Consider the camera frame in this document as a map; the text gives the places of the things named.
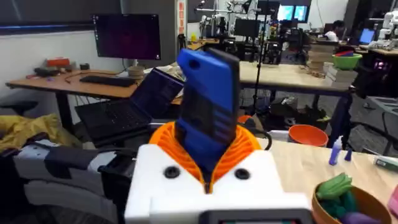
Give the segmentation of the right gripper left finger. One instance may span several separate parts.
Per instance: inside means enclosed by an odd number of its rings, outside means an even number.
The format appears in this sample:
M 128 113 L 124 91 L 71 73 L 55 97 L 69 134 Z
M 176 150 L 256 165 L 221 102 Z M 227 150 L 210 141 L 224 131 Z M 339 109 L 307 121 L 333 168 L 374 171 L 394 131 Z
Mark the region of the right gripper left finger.
M 159 127 L 139 147 L 126 223 L 198 223 L 195 200 L 205 193 L 199 167 L 175 138 L 175 123 Z

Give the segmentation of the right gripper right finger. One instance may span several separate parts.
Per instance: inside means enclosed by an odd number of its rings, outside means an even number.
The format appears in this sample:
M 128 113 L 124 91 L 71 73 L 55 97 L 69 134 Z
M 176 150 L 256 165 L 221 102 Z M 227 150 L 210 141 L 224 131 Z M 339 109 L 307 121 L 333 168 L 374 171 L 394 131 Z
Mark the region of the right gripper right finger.
M 221 156 L 209 183 L 210 194 L 246 195 L 283 192 L 275 160 L 268 145 L 262 147 L 251 130 L 236 127 L 236 138 Z

